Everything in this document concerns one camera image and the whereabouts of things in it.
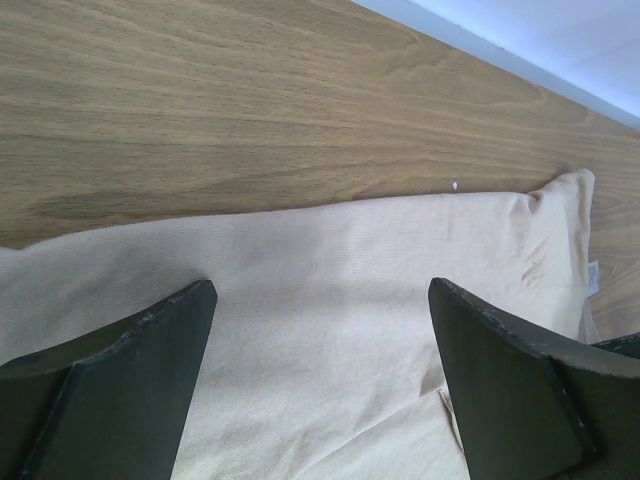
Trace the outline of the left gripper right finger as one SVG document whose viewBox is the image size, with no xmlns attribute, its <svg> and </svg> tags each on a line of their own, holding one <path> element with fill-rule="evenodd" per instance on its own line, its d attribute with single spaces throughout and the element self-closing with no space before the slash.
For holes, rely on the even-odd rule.
<svg viewBox="0 0 640 480">
<path fill-rule="evenodd" d="M 637 335 L 583 344 L 444 278 L 428 295 L 471 478 L 638 478 Z"/>
</svg>

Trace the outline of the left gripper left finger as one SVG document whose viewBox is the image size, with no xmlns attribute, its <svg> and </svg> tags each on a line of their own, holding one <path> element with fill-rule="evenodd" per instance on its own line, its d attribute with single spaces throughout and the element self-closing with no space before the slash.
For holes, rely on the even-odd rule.
<svg viewBox="0 0 640 480">
<path fill-rule="evenodd" d="M 3 364 L 2 478 L 170 478 L 216 303 L 196 281 Z"/>
</svg>

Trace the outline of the beige t shirt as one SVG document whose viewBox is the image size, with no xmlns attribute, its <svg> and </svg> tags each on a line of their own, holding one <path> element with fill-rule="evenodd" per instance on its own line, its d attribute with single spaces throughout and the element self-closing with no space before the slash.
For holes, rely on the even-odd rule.
<svg viewBox="0 0 640 480">
<path fill-rule="evenodd" d="M 587 170 L 527 194 L 426 195 L 100 229 L 1 253 L 1 357 L 218 294 L 177 479 L 464 479 L 435 277 L 593 340 Z"/>
</svg>

